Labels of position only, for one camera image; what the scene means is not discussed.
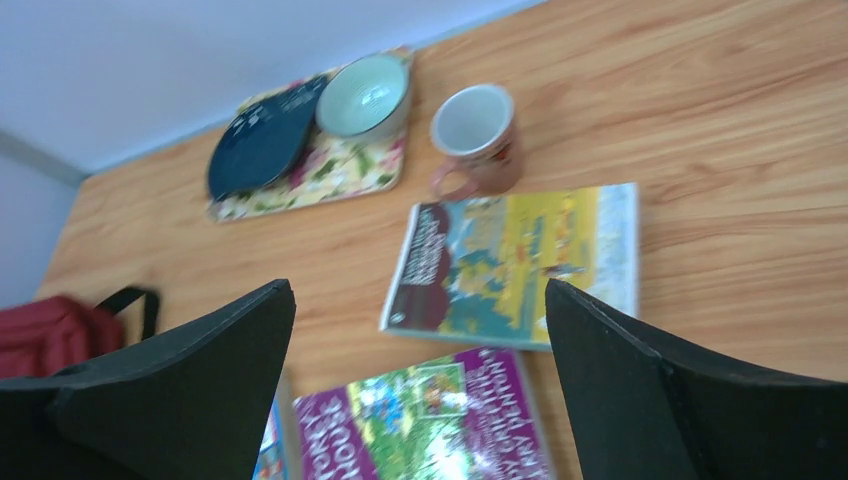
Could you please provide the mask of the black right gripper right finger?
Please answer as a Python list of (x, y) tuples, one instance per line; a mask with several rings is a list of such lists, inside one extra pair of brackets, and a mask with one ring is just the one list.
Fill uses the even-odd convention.
[(843, 479), (847, 386), (704, 348), (552, 280), (550, 345), (587, 479)]

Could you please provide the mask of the blue treehouse book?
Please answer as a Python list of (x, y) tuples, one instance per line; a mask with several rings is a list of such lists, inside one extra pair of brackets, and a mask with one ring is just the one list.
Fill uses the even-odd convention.
[(288, 372), (284, 369), (266, 421), (252, 479), (300, 480), (301, 478), (299, 432)]

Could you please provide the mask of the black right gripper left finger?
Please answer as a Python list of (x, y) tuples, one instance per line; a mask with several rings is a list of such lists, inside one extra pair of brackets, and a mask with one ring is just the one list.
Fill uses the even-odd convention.
[(273, 280), (196, 320), (47, 377), (1, 377), (5, 479), (248, 479), (295, 319)]

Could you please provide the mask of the red student backpack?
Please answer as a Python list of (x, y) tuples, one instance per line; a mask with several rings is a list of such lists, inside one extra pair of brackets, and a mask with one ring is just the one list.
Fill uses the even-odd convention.
[(127, 345), (119, 314), (141, 300), (140, 338), (156, 333), (157, 291), (122, 288), (91, 306), (57, 295), (1, 311), (1, 377), (47, 377)]

